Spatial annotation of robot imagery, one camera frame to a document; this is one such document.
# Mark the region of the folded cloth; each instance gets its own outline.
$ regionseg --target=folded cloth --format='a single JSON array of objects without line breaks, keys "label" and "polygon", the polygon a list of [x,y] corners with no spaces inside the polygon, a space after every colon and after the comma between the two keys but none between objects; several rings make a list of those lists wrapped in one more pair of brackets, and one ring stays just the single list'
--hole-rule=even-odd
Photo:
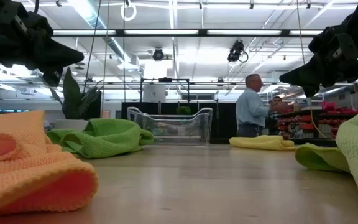
[{"label": "folded cloth", "polygon": [[154,136],[136,123],[123,119],[92,119],[83,132],[57,129],[47,133],[54,144],[64,151],[79,153],[87,159],[136,152],[152,144]]},{"label": "folded cloth", "polygon": [[309,169],[350,172],[358,186],[358,115],[341,124],[336,144],[338,148],[300,146],[295,158]]},{"label": "folded cloth", "polygon": [[233,137],[229,140],[230,145],[245,149],[266,149],[278,151],[294,151],[293,141],[283,140],[283,136],[257,136],[254,138]]},{"label": "folded cloth", "polygon": [[0,115],[0,214],[72,211],[96,193],[92,165],[53,145],[43,122],[43,111]]}]

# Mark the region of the pants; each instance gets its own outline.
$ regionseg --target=pants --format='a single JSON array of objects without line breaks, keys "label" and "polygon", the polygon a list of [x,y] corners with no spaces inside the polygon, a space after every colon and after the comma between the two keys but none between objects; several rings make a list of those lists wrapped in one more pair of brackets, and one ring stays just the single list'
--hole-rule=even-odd
[{"label": "pants", "polygon": [[256,137],[262,134],[263,127],[256,124],[240,124],[237,130],[238,137]]}]

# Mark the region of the table surface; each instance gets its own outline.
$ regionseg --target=table surface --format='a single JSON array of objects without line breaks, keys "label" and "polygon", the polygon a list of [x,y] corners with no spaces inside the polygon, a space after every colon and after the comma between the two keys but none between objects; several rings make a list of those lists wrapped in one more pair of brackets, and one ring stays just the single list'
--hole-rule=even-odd
[{"label": "table surface", "polygon": [[149,146],[89,162],[100,177],[90,205],[0,223],[358,223],[352,176],[307,170],[293,152]]}]

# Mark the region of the transparent container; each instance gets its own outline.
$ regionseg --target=transparent container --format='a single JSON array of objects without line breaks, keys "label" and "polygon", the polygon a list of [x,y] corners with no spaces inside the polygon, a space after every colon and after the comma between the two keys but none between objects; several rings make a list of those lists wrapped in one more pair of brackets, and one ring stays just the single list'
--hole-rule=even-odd
[{"label": "transparent container", "polygon": [[212,114],[212,108],[203,108],[191,116],[149,115],[136,107],[127,109],[128,120],[154,134],[154,144],[208,145]]}]

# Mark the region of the green towel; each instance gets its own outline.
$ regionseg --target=green towel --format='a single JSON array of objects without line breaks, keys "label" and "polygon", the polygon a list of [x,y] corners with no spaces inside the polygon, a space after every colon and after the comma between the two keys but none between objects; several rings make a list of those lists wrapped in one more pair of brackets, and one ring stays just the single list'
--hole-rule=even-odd
[{"label": "green towel", "polygon": [[154,141],[151,132],[122,119],[92,119],[82,132],[56,129],[49,131],[47,136],[64,151],[79,153],[88,159],[136,152]]},{"label": "green towel", "polygon": [[350,172],[358,186],[358,115],[341,124],[336,144],[338,148],[300,146],[295,158],[309,169]]}]

